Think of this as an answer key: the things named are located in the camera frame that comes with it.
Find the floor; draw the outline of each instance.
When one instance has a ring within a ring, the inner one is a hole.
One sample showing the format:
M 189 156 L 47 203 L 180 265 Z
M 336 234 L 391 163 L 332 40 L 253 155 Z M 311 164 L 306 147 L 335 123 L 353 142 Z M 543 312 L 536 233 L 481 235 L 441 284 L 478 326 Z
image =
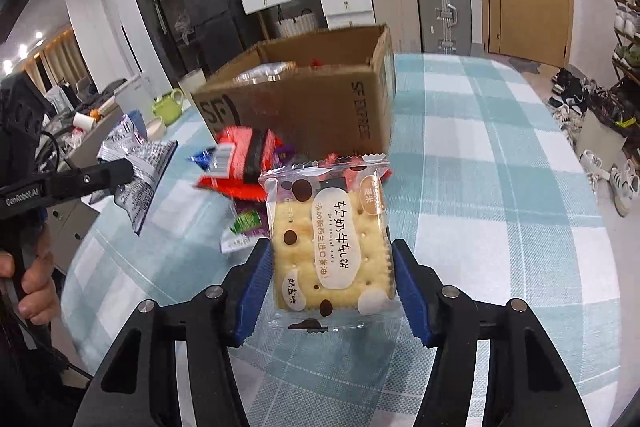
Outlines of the floor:
M 486 54 L 487 58 L 513 67 L 509 57 Z M 536 94 L 546 101 L 551 96 L 551 78 L 558 73 L 558 68 L 540 64 L 538 73 L 525 71 L 522 76 L 527 80 Z M 617 165 L 626 162 L 621 151 Z M 609 233 L 611 248 L 618 268 L 618 284 L 620 285 L 620 306 L 622 314 L 622 337 L 620 359 L 625 362 L 618 374 L 616 402 L 611 414 L 613 423 L 623 412 L 626 405 L 640 388 L 640 255 L 636 255 L 636 233 L 640 227 L 640 203 L 636 204 L 626 217 L 620 217 L 611 199 L 607 182 L 601 180 L 596 194 L 598 209 Z

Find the screw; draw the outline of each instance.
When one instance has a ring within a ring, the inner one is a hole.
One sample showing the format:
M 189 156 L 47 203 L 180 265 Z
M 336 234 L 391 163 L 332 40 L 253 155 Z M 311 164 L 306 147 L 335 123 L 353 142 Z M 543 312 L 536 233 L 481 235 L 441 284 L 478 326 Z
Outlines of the screw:
M 511 301 L 511 307 L 517 312 L 527 311 L 527 303 L 522 299 L 513 299 L 513 301 Z
M 138 311 L 141 313 L 148 313 L 155 307 L 156 307 L 155 302 L 153 302 L 151 299 L 146 299 L 140 302 L 140 304 L 138 304 Z
M 225 289 L 218 285 L 214 284 L 213 286 L 209 286 L 206 290 L 204 290 L 204 295 L 206 295 L 209 299 L 217 299 L 222 296 L 225 292 Z
M 446 285 L 442 287 L 442 294 L 449 299 L 455 299 L 460 295 L 460 290 L 455 286 Z

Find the suitcase handle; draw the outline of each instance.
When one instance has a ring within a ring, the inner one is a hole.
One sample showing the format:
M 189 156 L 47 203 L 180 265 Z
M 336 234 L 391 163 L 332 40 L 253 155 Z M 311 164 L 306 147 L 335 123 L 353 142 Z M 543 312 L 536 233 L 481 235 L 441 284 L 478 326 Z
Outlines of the suitcase handle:
M 447 8 L 449 8 L 451 10 L 451 13 L 453 14 L 453 21 L 450 25 L 455 26 L 456 24 L 458 24 L 458 8 L 453 6 L 453 4 L 447 4 Z

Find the cracker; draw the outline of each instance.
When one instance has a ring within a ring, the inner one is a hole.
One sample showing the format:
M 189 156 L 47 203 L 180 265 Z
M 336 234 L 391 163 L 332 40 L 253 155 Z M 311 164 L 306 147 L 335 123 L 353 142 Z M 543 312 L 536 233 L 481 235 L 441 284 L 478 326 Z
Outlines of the cracker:
M 381 216 L 371 216 L 363 210 L 360 195 L 348 192 L 353 209 L 353 225 L 360 245 L 361 261 L 350 286 L 344 289 L 325 288 L 316 271 L 312 201 L 276 203 L 271 227 L 274 256 L 274 282 L 278 308 L 290 309 L 281 288 L 285 278 L 295 273 L 304 294 L 305 310 L 321 309 L 329 301 L 332 309 L 356 309 L 360 296 L 372 289 L 394 297 L 391 251 Z

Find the silver suitcase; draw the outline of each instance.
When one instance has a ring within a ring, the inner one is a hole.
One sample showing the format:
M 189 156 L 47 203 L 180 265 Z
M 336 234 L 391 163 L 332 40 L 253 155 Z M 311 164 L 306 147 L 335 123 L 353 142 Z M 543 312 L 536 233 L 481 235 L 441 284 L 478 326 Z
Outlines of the silver suitcase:
M 471 0 L 418 0 L 418 4 L 425 53 L 471 54 Z
M 420 53 L 418 0 L 372 0 L 376 24 L 391 30 L 394 53 Z

